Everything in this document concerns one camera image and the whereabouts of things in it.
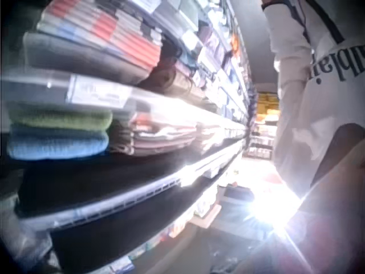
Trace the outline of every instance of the white hoodie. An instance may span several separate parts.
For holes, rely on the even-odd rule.
[[[274,163],[299,197],[336,130],[349,123],[365,128],[365,15],[354,1],[323,0],[326,12],[314,0],[264,6],[279,72]]]

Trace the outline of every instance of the blue towel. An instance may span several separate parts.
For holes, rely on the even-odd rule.
[[[7,153],[16,160],[71,159],[104,151],[104,131],[64,130],[12,125]]]

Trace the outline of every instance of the ceiling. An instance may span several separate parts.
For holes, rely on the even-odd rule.
[[[278,75],[270,51],[267,21],[261,0],[230,0],[242,31],[253,82],[258,91],[277,92]]]

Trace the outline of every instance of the person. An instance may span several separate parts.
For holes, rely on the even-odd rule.
[[[302,204],[234,273],[365,273],[365,3],[262,4],[281,111],[273,161]]]

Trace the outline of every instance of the price tag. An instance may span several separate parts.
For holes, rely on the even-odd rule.
[[[123,108],[132,87],[82,75],[72,75],[67,101],[73,104]]]

